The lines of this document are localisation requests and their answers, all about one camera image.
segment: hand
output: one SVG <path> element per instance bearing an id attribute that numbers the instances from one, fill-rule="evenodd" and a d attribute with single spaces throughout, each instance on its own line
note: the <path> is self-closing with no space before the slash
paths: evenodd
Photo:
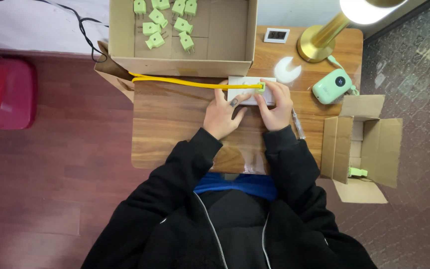
<path id="1" fill-rule="evenodd" d="M 293 101 L 291 100 L 290 89 L 282 83 L 260 79 L 266 83 L 276 99 L 276 108 L 269 110 L 265 99 L 255 94 L 255 100 L 260 107 L 261 118 L 268 131 L 279 131 L 290 124 L 291 109 Z"/>
<path id="2" fill-rule="evenodd" d="M 224 80 L 219 84 L 227 85 L 228 80 Z M 217 140 L 235 131 L 243 116 L 245 116 L 247 108 L 243 107 L 232 120 L 233 111 L 242 101 L 248 100 L 250 97 L 251 93 L 247 93 L 237 95 L 234 99 L 227 101 L 222 89 L 215 89 L 215 99 L 210 102 L 205 114 L 204 129 Z"/>

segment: sleeve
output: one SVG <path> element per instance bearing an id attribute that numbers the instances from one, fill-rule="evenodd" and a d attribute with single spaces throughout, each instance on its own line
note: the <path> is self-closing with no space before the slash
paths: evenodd
<path id="1" fill-rule="evenodd" d="M 153 170 L 117 206 L 82 268 L 136 264 L 152 229 L 182 206 L 213 166 L 213 158 L 221 147 L 222 143 L 203 128 L 189 142 L 179 142 L 165 164 Z"/>
<path id="2" fill-rule="evenodd" d="M 329 248 L 350 268 L 376 268 L 361 243 L 340 233 L 334 214 L 326 209 L 326 191 L 316 186 L 320 170 L 304 140 L 291 126 L 264 133 L 266 158 L 278 198 L 300 217 L 309 231 L 323 234 Z"/>

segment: digital display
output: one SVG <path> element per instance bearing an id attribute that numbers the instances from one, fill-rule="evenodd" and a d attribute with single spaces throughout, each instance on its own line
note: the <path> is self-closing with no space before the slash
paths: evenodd
<path id="1" fill-rule="evenodd" d="M 286 36 L 286 32 L 278 32 L 278 31 L 270 31 L 268 33 L 268 38 L 269 39 L 280 39 L 280 40 L 284 40 Z"/>
<path id="2" fill-rule="evenodd" d="M 346 79 L 342 76 L 339 76 L 334 81 L 338 87 L 343 87 L 346 84 Z"/>

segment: digital clock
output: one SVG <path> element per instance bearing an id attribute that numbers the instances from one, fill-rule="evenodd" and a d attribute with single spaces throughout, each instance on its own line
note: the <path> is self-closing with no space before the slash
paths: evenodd
<path id="1" fill-rule="evenodd" d="M 264 42 L 286 43 L 290 29 L 267 28 Z"/>

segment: zipper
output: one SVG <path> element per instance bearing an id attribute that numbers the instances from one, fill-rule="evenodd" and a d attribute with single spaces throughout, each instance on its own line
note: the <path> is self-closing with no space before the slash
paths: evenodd
<path id="1" fill-rule="evenodd" d="M 267 220 L 265 221 L 265 226 L 263 226 L 263 232 L 261 233 L 261 247 L 263 248 L 263 253 L 265 253 L 265 259 L 267 260 L 268 269 L 271 269 L 270 259 L 268 259 L 267 250 L 265 249 L 265 229 L 267 227 L 268 217 L 270 217 L 270 213 L 268 213 Z"/>
<path id="2" fill-rule="evenodd" d="M 216 235 L 215 227 L 214 227 L 214 225 L 212 224 L 212 221 L 210 220 L 210 217 L 208 216 L 207 208 L 205 207 L 204 202 L 202 202 L 202 199 L 200 199 L 200 196 L 198 196 L 198 194 L 196 194 L 196 193 L 195 193 L 195 195 L 197 196 L 197 198 L 198 198 L 198 200 L 199 200 L 200 204 L 202 204 L 202 206 L 204 207 L 204 210 L 205 210 L 205 216 L 207 217 L 208 222 L 210 223 L 210 226 L 212 227 L 212 231 L 214 232 L 214 235 L 215 235 L 215 238 L 216 238 L 216 242 L 217 242 L 217 244 L 218 244 L 218 249 L 220 250 L 220 256 L 222 257 L 223 265 L 224 265 L 225 269 L 228 269 L 228 267 L 226 266 L 225 256 L 223 255 L 222 244 L 220 243 L 220 240 L 218 239 L 218 235 Z"/>

